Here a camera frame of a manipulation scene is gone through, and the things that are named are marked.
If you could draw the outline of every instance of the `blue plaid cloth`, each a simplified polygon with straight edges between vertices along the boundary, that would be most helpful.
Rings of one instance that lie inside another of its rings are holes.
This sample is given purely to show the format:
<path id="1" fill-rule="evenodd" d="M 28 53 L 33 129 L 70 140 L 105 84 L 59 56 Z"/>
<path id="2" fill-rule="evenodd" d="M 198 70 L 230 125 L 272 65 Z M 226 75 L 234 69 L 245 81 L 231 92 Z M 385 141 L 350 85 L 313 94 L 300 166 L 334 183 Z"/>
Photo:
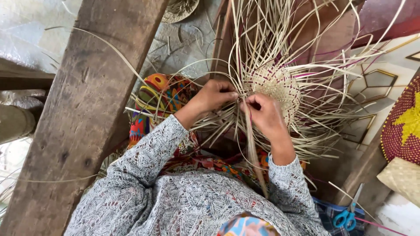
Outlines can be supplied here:
<path id="1" fill-rule="evenodd" d="M 347 231 L 343 227 L 335 228 L 333 226 L 334 217 L 347 209 L 347 207 L 340 207 L 328 202 L 323 202 L 314 197 L 312 197 L 312 199 L 315 202 L 316 210 L 319 213 L 322 225 L 332 236 L 363 236 L 365 234 L 365 227 L 360 220 L 356 220 L 356 227 L 351 231 Z M 356 217 L 360 219 L 365 218 L 365 212 L 362 209 L 356 208 L 354 213 Z"/>

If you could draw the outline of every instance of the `scissors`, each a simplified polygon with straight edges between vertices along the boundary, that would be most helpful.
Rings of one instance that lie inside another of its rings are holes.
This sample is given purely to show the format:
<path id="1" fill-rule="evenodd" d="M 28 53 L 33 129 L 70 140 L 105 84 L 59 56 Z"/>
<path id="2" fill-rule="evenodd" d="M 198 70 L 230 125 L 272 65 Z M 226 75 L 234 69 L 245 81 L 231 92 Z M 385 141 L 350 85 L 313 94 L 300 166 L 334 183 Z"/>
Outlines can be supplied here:
<path id="1" fill-rule="evenodd" d="M 354 209 L 356 208 L 357 200 L 359 199 L 360 192 L 362 191 L 364 183 L 361 183 L 357 190 L 356 196 L 353 198 L 352 203 L 347 210 L 342 211 L 333 219 L 333 226 L 336 228 L 344 227 L 345 230 L 351 231 L 356 227 L 356 219 L 354 218 Z"/>

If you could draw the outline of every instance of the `sweater sleeve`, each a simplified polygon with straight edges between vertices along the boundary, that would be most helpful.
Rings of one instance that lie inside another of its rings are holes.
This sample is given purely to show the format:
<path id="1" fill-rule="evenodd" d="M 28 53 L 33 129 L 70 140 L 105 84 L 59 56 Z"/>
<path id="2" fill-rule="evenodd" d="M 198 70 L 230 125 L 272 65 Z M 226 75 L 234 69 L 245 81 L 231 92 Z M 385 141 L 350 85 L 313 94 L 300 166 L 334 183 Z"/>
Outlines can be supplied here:
<path id="1" fill-rule="evenodd" d="M 152 186 L 187 134 L 171 115 L 127 150 L 82 197 L 65 235 L 126 235 L 136 221 L 146 220 Z"/>
<path id="2" fill-rule="evenodd" d="M 288 165 L 274 164 L 269 154 L 270 201 L 286 214 L 301 215 L 320 224 L 318 212 L 296 158 Z"/>

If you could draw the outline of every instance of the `gray knit sweater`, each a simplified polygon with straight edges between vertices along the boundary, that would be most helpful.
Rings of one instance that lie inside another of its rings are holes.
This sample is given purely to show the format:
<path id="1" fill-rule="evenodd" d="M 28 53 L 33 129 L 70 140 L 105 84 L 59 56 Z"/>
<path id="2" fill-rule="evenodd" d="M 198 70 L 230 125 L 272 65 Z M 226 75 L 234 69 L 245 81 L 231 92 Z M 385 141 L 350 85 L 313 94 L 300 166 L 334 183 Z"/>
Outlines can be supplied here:
<path id="1" fill-rule="evenodd" d="M 269 222 L 282 236 L 329 235 L 298 159 L 277 166 L 270 155 L 269 200 L 222 172 L 158 177 L 187 133 L 171 115 L 143 137 L 83 196 L 65 235 L 215 236 L 243 212 Z"/>

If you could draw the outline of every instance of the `woman's left hand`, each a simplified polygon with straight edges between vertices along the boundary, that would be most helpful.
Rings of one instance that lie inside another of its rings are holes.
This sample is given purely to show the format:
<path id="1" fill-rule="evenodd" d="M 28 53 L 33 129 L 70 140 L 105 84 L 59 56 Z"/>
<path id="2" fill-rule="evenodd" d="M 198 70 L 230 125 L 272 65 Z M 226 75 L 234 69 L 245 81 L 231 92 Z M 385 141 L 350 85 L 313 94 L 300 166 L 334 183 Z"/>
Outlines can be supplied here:
<path id="1" fill-rule="evenodd" d="M 174 116 L 188 130 L 196 121 L 206 117 L 210 111 L 220 109 L 226 102 L 235 101 L 238 96 L 235 87 L 230 82 L 211 79 Z"/>

